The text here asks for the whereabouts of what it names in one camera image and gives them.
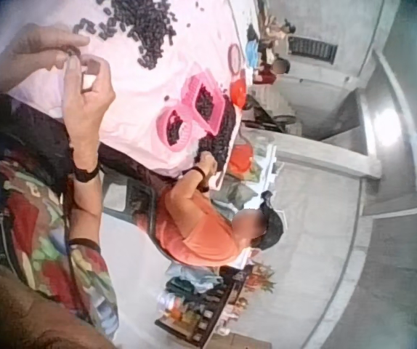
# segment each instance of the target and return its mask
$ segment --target pink tray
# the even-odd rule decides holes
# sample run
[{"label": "pink tray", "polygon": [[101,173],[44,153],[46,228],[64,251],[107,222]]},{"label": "pink tray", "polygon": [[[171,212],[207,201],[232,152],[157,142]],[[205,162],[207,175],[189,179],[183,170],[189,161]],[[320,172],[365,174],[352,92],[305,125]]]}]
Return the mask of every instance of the pink tray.
[{"label": "pink tray", "polygon": [[[166,125],[171,122],[172,113],[176,111],[181,118],[183,124],[179,129],[179,140],[176,144],[170,145],[166,136]],[[163,109],[162,114],[157,119],[157,134],[161,142],[173,152],[182,151],[186,148],[193,135],[193,111],[186,105],[178,104],[173,107],[167,107]]]},{"label": "pink tray", "polygon": [[[202,115],[199,114],[195,108],[195,102],[201,87],[205,86],[208,92],[214,98],[214,110],[211,118],[205,121]],[[211,133],[213,136],[217,135],[220,130],[220,125],[223,120],[224,113],[224,98],[222,91],[218,88],[215,78],[211,75],[209,70],[191,76],[186,80],[185,86],[182,89],[182,102],[187,107],[191,108],[194,121],[196,121],[205,131]]]}]

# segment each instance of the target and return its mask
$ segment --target black wristband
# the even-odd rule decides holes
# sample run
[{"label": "black wristband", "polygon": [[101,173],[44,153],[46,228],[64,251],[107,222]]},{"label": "black wristband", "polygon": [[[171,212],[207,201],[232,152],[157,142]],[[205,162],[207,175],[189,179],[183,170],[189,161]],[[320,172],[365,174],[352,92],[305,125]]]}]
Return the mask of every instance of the black wristband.
[{"label": "black wristband", "polygon": [[81,182],[81,183],[90,182],[99,174],[99,171],[100,171],[99,162],[97,162],[97,166],[92,172],[87,172],[85,169],[79,169],[78,167],[76,167],[76,165],[74,166],[75,178],[78,182]]},{"label": "black wristband", "polygon": [[190,171],[192,171],[192,170],[197,171],[197,172],[199,172],[202,175],[201,182],[203,182],[206,179],[206,174],[205,174],[204,171],[202,171],[202,169],[200,167],[194,166],[193,168],[190,169]]}]

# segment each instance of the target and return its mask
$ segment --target floral patterned clothing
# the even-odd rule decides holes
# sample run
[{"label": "floral patterned clothing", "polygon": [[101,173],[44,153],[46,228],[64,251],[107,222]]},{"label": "floral patterned clothing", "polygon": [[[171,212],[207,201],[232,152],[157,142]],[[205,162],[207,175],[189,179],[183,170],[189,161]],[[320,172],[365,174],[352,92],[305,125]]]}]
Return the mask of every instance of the floral patterned clothing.
[{"label": "floral patterned clothing", "polygon": [[87,239],[70,241],[71,275],[62,206],[31,175],[36,165],[14,151],[4,150],[0,157],[0,264],[111,338],[118,310],[100,248]]}]

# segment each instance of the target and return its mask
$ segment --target vent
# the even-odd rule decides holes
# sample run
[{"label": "vent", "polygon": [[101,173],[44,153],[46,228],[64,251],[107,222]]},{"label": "vent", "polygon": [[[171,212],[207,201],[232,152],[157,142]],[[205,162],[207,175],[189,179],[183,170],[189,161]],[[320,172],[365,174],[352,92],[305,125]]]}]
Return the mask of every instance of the vent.
[{"label": "vent", "polygon": [[323,60],[330,64],[334,63],[338,45],[327,44],[323,41],[290,36],[288,39],[291,55]]}]

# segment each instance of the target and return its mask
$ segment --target chair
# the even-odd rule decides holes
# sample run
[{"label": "chair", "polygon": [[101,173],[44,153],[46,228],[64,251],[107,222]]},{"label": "chair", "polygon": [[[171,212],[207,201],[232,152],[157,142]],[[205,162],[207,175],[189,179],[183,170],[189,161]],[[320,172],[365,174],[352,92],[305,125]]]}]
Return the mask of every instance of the chair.
[{"label": "chair", "polygon": [[157,194],[153,188],[143,184],[139,180],[119,174],[113,170],[107,170],[103,179],[103,196],[106,197],[107,191],[112,183],[123,183],[126,185],[125,208],[123,211],[111,209],[104,206],[103,212],[112,217],[124,220],[131,224],[136,224],[136,214],[147,215],[147,234],[157,250],[168,260],[177,262],[160,245],[156,236],[155,222],[157,215]]}]

